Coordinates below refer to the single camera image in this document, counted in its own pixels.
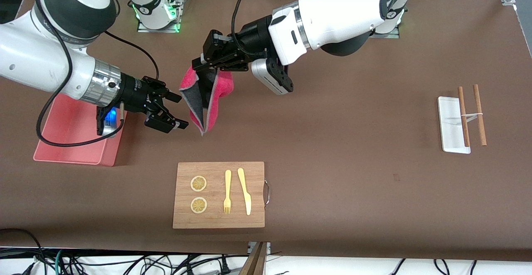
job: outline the pink plastic bin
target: pink plastic bin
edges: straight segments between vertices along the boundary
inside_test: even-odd
[[[98,138],[96,105],[59,94],[50,108],[42,135],[53,142],[75,143]],[[113,166],[122,131],[115,137],[76,147],[57,147],[39,141],[35,161]]]

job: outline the brown tabletop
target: brown tabletop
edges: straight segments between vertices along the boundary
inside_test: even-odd
[[[174,90],[211,29],[227,33],[236,0],[189,0],[178,34],[110,32],[139,44]],[[243,0],[237,29],[293,0]],[[32,0],[26,0],[28,8]],[[234,73],[213,131],[170,134],[129,114],[116,167],[34,162],[35,121],[49,93],[0,79],[0,227],[47,247],[245,252],[271,241],[286,255],[532,259],[532,59],[515,11],[500,0],[410,0],[401,39],[357,53],[318,50],[290,67],[294,93],[276,96]],[[89,54],[154,75],[137,50],[102,35]],[[487,147],[441,150],[436,99],[479,84]],[[188,118],[184,103],[167,103]],[[264,229],[173,230],[178,162],[264,161],[272,186]],[[0,245],[32,246],[20,235]]]

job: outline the wooden fork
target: wooden fork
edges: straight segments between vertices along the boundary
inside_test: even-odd
[[[224,200],[224,213],[231,213],[231,199],[229,199],[229,191],[231,190],[231,170],[226,170],[226,199]]]

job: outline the wooden cutting board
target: wooden cutting board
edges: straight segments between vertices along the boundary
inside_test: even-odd
[[[238,168],[246,175],[246,188],[251,195],[251,214],[246,205]],[[224,214],[225,173],[232,171],[231,213]],[[197,175],[205,177],[207,186],[200,192],[192,190],[190,181]],[[264,227],[264,162],[197,162],[179,163],[175,184],[173,228],[262,228]],[[203,213],[192,211],[190,204],[196,197],[207,201]]]

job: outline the lemon slice print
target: lemon slice print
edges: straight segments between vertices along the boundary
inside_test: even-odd
[[[190,187],[192,188],[192,190],[196,192],[203,191],[203,189],[205,189],[206,186],[207,186],[207,180],[201,175],[194,177],[190,181]]]
[[[190,203],[190,209],[196,214],[201,214],[207,209],[207,201],[203,197],[196,197]]]

